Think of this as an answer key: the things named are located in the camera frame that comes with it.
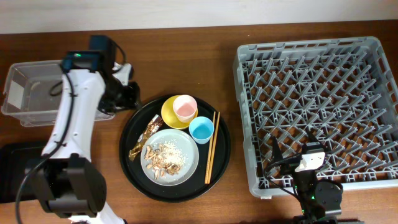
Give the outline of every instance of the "gray dish rack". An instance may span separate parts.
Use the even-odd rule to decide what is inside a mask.
[[[285,195],[264,178],[271,135],[283,156],[308,142],[305,127],[332,149],[319,179],[345,190],[398,186],[398,88],[375,37],[249,44],[233,64],[249,190]],[[268,174],[292,191],[292,178]]]

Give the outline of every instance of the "white plate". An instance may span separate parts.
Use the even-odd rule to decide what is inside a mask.
[[[157,146],[166,141],[174,143],[177,149],[181,149],[182,154],[186,158],[185,164],[181,167],[178,174],[170,175],[166,173],[165,177],[159,176],[159,178],[155,180],[155,172],[146,167],[151,162],[150,160],[145,160],[147,145],[150,145],[152,149],[158,149]],[[198,161],[199,150],[196,142],[189,134],[176,129],[166,129],[155,133],[146,141],[141,152],[141,167],[145,175],[151,181],[163,186],[174,186],[188,180],[197,169]]]

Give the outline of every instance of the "gold wrapper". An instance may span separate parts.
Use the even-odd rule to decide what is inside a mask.
[[[136,156],[142,151],[142,147],[144,147],[145,142],[151,137],[153,134],[159,130],[159,128],[163,125],[163,119],[159,115],[155,115],[154,118],[149,122],[147,129],[142,133],[136,145],[133,149],[129,151],[129,159],[133,161]]]

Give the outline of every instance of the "pink cup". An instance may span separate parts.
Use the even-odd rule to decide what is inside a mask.
[[[197,101],[189,95],[181,95],[173,102],[173,110],[178,120],[183,123],[190,122],[197,112]]]

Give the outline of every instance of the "clear plastic bin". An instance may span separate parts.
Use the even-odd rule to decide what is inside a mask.
[[[61,95],[50,96],[49,91],[62,79],[60,60],[15,63],[11,65],[1,107],[4,115],[13,116],[25,127],[45,126],[55,123]],[[114,116],[96,112],[95,120]]]

